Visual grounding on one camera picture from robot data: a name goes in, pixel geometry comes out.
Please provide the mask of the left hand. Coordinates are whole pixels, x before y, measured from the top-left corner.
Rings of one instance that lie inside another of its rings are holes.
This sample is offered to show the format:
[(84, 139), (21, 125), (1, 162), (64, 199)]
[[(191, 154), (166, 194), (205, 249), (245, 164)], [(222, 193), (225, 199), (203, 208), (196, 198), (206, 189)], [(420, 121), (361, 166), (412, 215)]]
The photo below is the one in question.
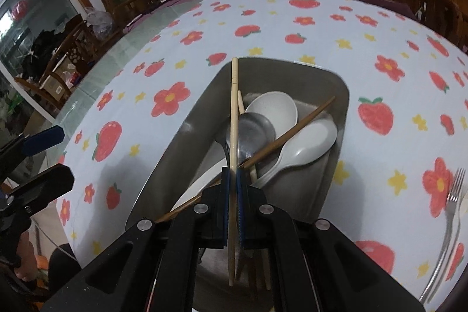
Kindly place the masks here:
[(21, 259), (20, 267), (14, 270), (17, 278), (25, 282), (35, 280), (38, 273), (37, 259), (28, 231), (21, 234), (17, 254)]

